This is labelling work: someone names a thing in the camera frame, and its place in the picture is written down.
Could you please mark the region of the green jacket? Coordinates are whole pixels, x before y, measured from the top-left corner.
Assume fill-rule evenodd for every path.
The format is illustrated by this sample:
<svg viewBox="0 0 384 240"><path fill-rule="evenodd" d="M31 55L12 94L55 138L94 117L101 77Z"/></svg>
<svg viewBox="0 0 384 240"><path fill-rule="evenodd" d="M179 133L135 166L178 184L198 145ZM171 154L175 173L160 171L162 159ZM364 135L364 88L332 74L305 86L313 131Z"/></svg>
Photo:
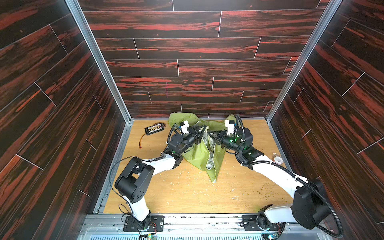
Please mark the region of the green jacket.
<svg viewBox="0 0 384 240"><path fill-rule="evenodd" d="M225 120L220 122L207 121L198 118L193 113L172 113L169 116L170 126L173 126L174 124L179 126L180 123L184 121L188 121L190 126L207 126L201 143L198 145L194 144L193 147L183 154L183 157L187 162L199 170L205 171L208 174L210 181L214 184L217 181L226 151L212 140L208 135L208 131L226 130Z"/></svg>

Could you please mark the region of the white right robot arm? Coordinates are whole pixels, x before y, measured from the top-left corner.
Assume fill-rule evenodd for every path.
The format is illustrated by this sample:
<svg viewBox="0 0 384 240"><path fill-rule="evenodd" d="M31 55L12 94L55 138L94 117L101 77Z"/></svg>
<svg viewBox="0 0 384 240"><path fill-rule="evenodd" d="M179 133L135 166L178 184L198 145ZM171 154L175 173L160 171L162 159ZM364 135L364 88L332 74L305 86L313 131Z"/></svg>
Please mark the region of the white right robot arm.
<svg viewBox="0 0 384 240"><path fill-rule="evenodd" d="M287 206L268 205L260 210L255 221L261 230L273 231L279 223L297 223L308 230L318 228L337 239L344 236L341 220L321 181L308 180L272 161L253 147L253 135L247 128L231 136L226 130L209 131L208 135L217 145L233 150L242 166L264 175L293 199Z"/></svg>

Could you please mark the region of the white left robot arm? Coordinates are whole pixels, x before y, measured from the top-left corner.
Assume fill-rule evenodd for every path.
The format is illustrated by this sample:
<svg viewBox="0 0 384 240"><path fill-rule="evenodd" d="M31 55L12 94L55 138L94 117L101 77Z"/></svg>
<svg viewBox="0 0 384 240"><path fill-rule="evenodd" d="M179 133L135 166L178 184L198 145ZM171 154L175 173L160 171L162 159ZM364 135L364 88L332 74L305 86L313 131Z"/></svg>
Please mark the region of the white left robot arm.
<svg viewBox="0 0 384 240"><path fill-rule="evenodd" d="M182 126L174 124L167 139L167 146L161 155L150 160L132 157L115 181L115 188L131 208L131 216L139 223L147 221L151 212L145 201L152 177L161 172L175 169L184 159L183 154L201 143L206 125Z"/></svg>

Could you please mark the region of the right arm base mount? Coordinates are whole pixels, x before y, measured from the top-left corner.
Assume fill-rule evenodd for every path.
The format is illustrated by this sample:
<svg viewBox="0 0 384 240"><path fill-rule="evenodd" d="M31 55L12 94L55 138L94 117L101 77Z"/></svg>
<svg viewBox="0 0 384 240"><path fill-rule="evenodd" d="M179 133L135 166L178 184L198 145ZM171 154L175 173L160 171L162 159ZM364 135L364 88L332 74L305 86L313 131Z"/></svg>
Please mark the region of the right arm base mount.
<svg viewBox="0 0 384 240"><path fill-rule="evenodd" d="M245 231L279 231L281 232L285 227L282 223L273 224L271 223L264 214L257 215L243 215L240 226Z"/></svg>

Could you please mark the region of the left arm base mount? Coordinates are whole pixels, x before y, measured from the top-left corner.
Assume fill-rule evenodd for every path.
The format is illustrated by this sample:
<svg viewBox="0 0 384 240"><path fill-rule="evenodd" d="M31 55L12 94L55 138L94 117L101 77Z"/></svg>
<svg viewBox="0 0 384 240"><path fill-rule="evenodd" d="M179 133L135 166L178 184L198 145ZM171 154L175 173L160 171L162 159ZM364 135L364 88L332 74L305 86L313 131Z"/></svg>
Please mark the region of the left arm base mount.
<svg viewBox="0 0 384 240"><path fill-rule="evenodd" d="M164 229L165 216L152 215L149 213L143 221L139 221L132 215L125 219L124 232L162 232Z"/></svg>

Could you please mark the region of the aluminium front rail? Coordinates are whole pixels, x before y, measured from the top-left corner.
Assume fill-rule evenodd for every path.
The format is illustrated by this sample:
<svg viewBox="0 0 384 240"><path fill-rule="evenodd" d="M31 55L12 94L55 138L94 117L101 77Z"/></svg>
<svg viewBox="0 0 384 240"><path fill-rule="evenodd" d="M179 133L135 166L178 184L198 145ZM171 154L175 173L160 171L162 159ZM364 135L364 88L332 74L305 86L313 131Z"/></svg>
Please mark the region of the aluminium front rail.
<svg viewBox="0 0 384 240"><path fill-rule="evenodd" d="M160 214L145 231L130 227L122 214L87 215L80 240L328 240L315 228L287 223L274 231L263 231L254 214Z"/></svg>

